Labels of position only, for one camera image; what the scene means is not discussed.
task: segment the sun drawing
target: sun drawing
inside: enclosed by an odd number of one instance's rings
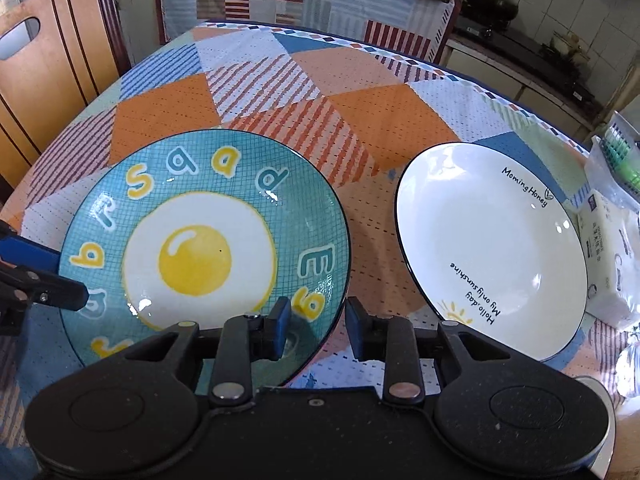
[[[470,325],[474,322],[473,319],[465,319],[465,309],[463,308],[459,312],[456,312],[456,304],[451,302],[451,305],[448,305],[445,301],[441,301],[438,303],[441,308],[447,313],[447,319],[452,321],[457,321],[459,323],[463,323],[465,325]]]

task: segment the table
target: table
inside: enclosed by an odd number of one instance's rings
[[[571,214],[589,191],[580,146],[475,82],[353,40],[206,22],[91,103],[31,168],[0,218],[59,250],[82,199],[110,166],[171,134],[215,127],[268,136],[308,158],[334,186],[348,217],[349,294],[371,313],[408,316],[423,327],[436,319],[402,261],[393,212],[399,176],[414,155],[447,141],[489,146],[529,168]],[[624,346],[624,334],[585,316],[571,344],[548,364],[596,377],[620,405],[614,366]],[[7,464],[33,468],[24,408],[37,391],[79,367],[55,309],[34,306],[20,339],[0,338],[3,472],[11,471]],[[423,368],[427,390],[436,391],[433,369],[428,362]],[[341,322],[290,385],[380,387],[382,373],[381,363],[354,361]],[[640,465],[631,445],[639,426],[619,433],[614,471]]]
[[[454,0],[159,0],[167,41],[200,20],[308,27],[437,62],[460,10]]]

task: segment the checkered trim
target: checkered trim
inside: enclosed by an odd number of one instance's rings
[[[571,146],[574,150],[581,153],[584,156],[589,156],[589,152],[585,150],[579,144],[576,144],[573,140],[567,137],[564,133],[559,132],[553,126],[546,123],[542,119],[540,119],[536,114],[533,114],[524,108],[519,107],[518,105],[508,101],[507,99],[500,97],[492,92],[489,92],[486,88],[481,87],[479,84],[474,83],[472,81],[468,81],[466,79],[462,79],[457,75],[453,75],[446,70],[441,69],[441,67],[437,65],[432,65],[427,62],[418,61],[411,57],[402,56],[401,54],[397,54],[395,52],[390,52],[388,50],[384,50],[382,48],[378,48],[375,46],[360,44],[356,41],[352,40],[344,40],[343,38],[334,38],[332,36],[326,34],[317,34],[315,32],[307,32],[305,30],[293,30],[290,28],[276,27],[276,26],[268,26],[268,25],[250,25],[244,23],[226,23],[226,22],[205,22],[199,27],[210,27],[210,28],[234,28],[234,29],[248,29],[248,30],[268,30],[272,34],[285,34],[287,36],[297,36],[299,38],[307,38],[309,40],[314,41],[324,41],[325,43],[338,44],[340,46],[346,46],[349,48],[355,48],[357,50],[364,50],[365,52],[369,52],[372,56],[383,56],[394,59],[400,63],[404,63],[407,65],[415,66],[416,68],[420,68],[422,70],[427,70],[428,72],[435,73],[442,78],[447,78],[454,83],[461,83],[467,86],[472,86],[472,88],[481,93],[487,95],[490,99],[498,101],[501,105],[509,107],[510,109],[520,112],[526,118],[531,119],[532,121],[537,122],[540,126],[542,126],[545,130],[550,131],[556,137],[562,140],[565,144]]]

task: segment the teal plate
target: teal plate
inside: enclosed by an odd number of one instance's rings
[[[89,365],[176,322],[216,328],[287,296],[284,357],[252,365],[255,386],[282,384],[334,327],[350,257],[344,211],[309,161],[247,132],[187,132],[128,156],[84,199],[60,275],[90,297],[62,319]]]

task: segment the metal pin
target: metal pin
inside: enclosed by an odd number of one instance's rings
[[[389,393],[396,399],[415,399],[420,395],[420,386],[413,383],[395,383],[389,387]]]
[[[213,387],[212,392],[219,399],[236,400],[244,394],[244,386],[238,383],[220,383]]]

